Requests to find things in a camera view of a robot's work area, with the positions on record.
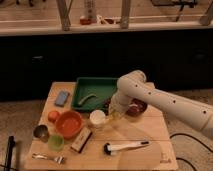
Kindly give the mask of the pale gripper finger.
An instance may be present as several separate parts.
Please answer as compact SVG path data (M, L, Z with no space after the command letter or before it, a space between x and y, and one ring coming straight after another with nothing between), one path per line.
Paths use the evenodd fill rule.
M113 108L112 104L110 103L110 104L109 104L109 108L108 108L109 119L115 120L115 116L116 116L115 114L116 114L116 111L115 111L115 109Z
M122 107L119 109L119 119L123 118L127 112L128 108L127 107Z

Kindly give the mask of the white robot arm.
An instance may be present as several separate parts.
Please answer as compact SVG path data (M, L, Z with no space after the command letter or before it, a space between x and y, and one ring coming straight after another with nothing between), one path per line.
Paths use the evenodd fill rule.
M146 84L146 75L135 70L117 80L117 91L112 96L109 113L125 114L133 99L172 114L204 136L213 140L213 106L168 93Z

